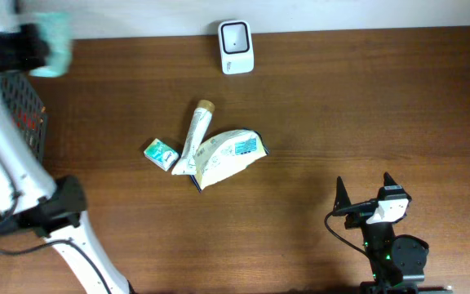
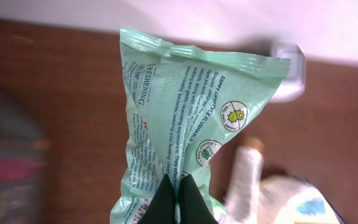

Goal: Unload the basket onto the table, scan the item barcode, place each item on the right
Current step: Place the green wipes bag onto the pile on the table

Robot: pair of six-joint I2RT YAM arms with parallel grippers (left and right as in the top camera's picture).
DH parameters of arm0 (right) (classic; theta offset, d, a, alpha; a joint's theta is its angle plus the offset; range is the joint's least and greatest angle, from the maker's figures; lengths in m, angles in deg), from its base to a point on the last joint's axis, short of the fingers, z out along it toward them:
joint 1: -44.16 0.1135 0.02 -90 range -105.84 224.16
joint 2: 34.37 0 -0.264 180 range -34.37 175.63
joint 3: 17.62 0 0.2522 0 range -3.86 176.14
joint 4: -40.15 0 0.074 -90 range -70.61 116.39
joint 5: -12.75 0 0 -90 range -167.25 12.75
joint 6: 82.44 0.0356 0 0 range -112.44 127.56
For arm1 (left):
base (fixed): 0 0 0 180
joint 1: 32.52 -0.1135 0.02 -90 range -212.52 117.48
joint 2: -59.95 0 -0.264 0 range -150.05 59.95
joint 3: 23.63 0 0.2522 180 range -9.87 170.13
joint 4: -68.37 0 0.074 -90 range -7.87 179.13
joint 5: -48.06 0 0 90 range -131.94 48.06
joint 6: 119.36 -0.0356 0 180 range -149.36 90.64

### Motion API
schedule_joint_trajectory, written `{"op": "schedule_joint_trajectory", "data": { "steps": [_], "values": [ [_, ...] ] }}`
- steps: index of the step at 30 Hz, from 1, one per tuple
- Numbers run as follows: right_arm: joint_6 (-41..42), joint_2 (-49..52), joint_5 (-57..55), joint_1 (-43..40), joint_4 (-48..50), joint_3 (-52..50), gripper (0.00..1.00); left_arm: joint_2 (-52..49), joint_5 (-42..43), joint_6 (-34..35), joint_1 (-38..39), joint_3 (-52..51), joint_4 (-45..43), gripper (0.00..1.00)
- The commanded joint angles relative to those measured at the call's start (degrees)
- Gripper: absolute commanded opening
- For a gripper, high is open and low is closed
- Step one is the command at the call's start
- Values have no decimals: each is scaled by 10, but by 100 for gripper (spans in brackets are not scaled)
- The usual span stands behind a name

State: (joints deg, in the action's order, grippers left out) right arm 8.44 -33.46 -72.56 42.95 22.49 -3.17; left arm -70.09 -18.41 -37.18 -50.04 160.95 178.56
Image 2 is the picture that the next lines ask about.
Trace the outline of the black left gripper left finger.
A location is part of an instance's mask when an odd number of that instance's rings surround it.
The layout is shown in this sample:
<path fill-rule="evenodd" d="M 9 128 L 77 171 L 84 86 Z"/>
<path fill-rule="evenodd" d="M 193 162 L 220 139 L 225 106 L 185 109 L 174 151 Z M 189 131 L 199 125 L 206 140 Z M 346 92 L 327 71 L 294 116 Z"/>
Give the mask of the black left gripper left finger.
<path fill-rule="evenodd" d="M 175 191 L 167 174 L 138 224 L 175 224 Z"/>

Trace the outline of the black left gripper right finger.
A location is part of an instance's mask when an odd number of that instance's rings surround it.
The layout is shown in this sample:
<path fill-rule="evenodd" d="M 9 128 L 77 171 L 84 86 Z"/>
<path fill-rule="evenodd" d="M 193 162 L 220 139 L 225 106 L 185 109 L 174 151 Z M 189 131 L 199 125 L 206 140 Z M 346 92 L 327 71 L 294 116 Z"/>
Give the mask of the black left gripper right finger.
<path fill-rule="evenodd" d="M 180 181 L 178 191 L 181 224 L 218 224 L 208 210 L 192 175 Z"/>

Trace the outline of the mint green wipes pack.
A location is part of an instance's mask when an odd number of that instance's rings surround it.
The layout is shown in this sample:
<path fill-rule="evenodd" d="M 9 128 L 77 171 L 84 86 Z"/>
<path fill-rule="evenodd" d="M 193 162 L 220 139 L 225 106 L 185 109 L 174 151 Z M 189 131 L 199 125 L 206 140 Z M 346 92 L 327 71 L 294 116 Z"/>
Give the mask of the mint green wipes pack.
<path fill-rule="evenodd" d="M 211 158 L 260 114 L 290 61 L 176 45 L 125 28 L 120 51 L 129 139 L 111 223 L 139 223 L 163 185 L 170 188 L 169 205 L 154 221 L 181 223 L 177 195 L 186 176 L 212 212 Z"/>

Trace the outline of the white tube with gold cap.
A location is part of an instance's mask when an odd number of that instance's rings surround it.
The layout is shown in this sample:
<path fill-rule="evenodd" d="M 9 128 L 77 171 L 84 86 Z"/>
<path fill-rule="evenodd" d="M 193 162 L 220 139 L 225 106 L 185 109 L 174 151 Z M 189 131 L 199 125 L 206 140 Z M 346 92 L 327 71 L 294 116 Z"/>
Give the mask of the white tube with gold cap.
<path fill-rule="evenodd" d="M 237 147 L 226 197 L 227 223 L 257 223 L 263 143 L 246 137 Z"/>

